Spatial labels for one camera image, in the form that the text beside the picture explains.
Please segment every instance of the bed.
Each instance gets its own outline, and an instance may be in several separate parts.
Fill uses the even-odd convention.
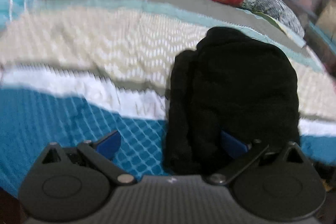
[[[302,150],[336,164],[335,83],[288,18],[213,0],[3,1],[0,187],[15,197],[49,142],[75,146],[112,130],[122,136],[116,165],[137,179],[167,174],[162,142],[174,57],[213,26],[287,55],[298,76]]]

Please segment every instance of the black cloth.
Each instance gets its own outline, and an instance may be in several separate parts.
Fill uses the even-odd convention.
[[[299,143],[297,76],[276,46],[211,28],[196,51],[176,56],[170,85],[164,166],[177,174],[209,174],[231,161],[221,130],[272,149]]]

